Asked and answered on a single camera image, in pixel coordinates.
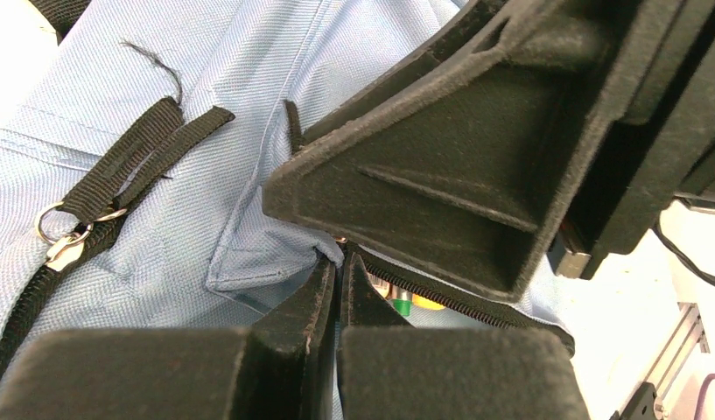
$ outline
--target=black webbing strap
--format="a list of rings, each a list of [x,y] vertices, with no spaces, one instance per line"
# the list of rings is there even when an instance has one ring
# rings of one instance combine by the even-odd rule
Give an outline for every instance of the black webbing strap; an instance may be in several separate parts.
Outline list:
[[[128,211],[131,211],[140,204],[164,172],[177,163],[192,147],[234,118],[233,113],[223,108],[212,107],[205,114],[168,136],[141,166],[128,188],[113,200],[113,207],[115,209],[127,207]]]
[[[172,98],[156,102],[71,189],[60,210],[73,214],[84,225],[95,221],[106,212],[128,176],[183,123],[182,110]]]
[[[89,0],[30,0],[30,3],[62,38],[68,34],[89,6]]]
[[[288,118],[288,130],[290,135],[291,155],[295,155],[305,146],[303,129],[300,126],[300,114],[298,106],[293,101],[285,101],[285,114]]]

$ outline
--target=zipper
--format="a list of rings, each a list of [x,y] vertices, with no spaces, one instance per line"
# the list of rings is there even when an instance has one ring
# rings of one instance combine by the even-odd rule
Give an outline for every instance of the zipper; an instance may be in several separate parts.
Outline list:
[[[35,220],[38,237],[51,244],[46,262],[30,278],[7,318],[0,339],[0,381],[53,293],[72,271],[115,244],[128,215],[151,188],[194,145],[235,116],[213,107],[182,125],[181,109],[171,98],[149,108],[121,136],[63,201],[43,209]],[[137,170],[130,184],[119,191]],[[80,223],[58,240],[41,224],[46,214],[60,210]]]
[[[507,304],[501,304],[476,297],[448,284],[422,276],[414,271],[399,267],[362,249],[359,245],[348,242],[345,250],[357,253],[365,264],[367,272],[401,289],[429,299],[446,308],[460,312],[469,318],[495,328],[539,328],[554,333],[566,347],[569,355],[575,353],[574,338],[563,328],[537,321],[515,310]]]
[[[509,322],[504,321],[503,319],[499,319],[487,313],[483,313],[477,309],[471,308],[465,304],[452,300],[447,296],[443,296],[436,291],[432,291],[426,287],[414,284],[404,278],[397,276],[394,273],[388,272],[387,270],[381,269],[380,267],[376,267],[370,262],[365,262],[365,268],[368,269],[369,274],[372,274],[373,276],[378,277],[381,280],[384,280],[390,284],[393,284],[396,287],[404,289],[405,291],[421,296],[422,298],[429,299],[432,302],[437,302],[438,304],[443,305],[445,308],[460,312],[469,318],[482,322],[483,324],[496,328],[513,327],[513,325],[511,325]]]

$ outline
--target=yellow object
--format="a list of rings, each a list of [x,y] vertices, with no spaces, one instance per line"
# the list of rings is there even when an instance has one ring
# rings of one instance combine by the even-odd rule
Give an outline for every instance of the yellow object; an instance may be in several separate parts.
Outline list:
[[[378,278],[377,276],[369,274],[369,273],[368,273],[368,278],[370,279],[370,283],[373,285],[375,290],[383,298],[387,298],[388,294],[390,293],[390,283],[386,282],[385,280],[383,280],[381,278]]]
[[[443,305],[438,304],[436,302],[432,302],[431,300],[425,299],[418,295],[414,295],[413,301],[414,301],[414,305],[416,305],[420,308],[425,308],[425,309],[429,309],[432,311],[439,311],[440,309],[445,309],[445,307]]]

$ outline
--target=blue fabric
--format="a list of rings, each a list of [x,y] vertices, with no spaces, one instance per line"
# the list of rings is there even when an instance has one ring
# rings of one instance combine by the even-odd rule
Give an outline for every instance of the blue fabric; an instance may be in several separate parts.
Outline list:
[[[460,0],[93,0],[58,58],[0,130],[0,336],[45,260],[32,231],[181,76],[187,120],[213,105],[236,120],[184,157],[116,245],[67,277],[32,329],[231,326],[276,305],[331,238],[262,215],[261,185],[290,156],[283,99],[305,127],[428,39]],[[52,213],[61,236],[75,220]]]

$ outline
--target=white surface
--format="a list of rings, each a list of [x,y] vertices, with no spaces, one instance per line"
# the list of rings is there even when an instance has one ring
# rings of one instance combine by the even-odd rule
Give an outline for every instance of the white surface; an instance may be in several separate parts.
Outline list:
[[[0,124],[45,72],[56,49],[53,30],[26,0],[0,0]],[[703,270],[715,275],[715,216],[677,207],[664,216],[663,229]],[[561,279],[568,299],[562,318],[577,341],[572,364],[592,419],[607,420],[620,408],[678,314],[669,268],[682,300],[698,302],[712,350],[710,358],[690,360],[694,378],[683,378],[688,387],[674,398],[679,403],[668,402],[674,407],[669,419],[679,420],[682,417],[675,416],[694,412],[694,382],[715,369],[715,290],[668,256],[651,233],[632,255],[608,258],[591,282]],[[715,403],[715,383],[709,394]],[[715,412],[712,415],[706,418],[715,418]]]
[[[701,354],[696,350],[684,367],[686,374],[673,385],[677,392],[673,395],[669,393],[669,398],[664,400],[664,407],[669,410],[668,420],[692,420],[703,379],[708,374],[715,374],[715,353]],[[705,395],[705,408],[700,420],[715,420],[715,381],[710,384]]]
[[[662,229],[702,271],[715,276],[715,215],[691,212],[675,203],[663,213]],[[671,254],[669,266],[679,299],[697,303],[711,353],[715,354],[715,288],[690,273]]]
[[[0,124],[30,92],[57,51],[55,31],[27,0],[0,0]]]

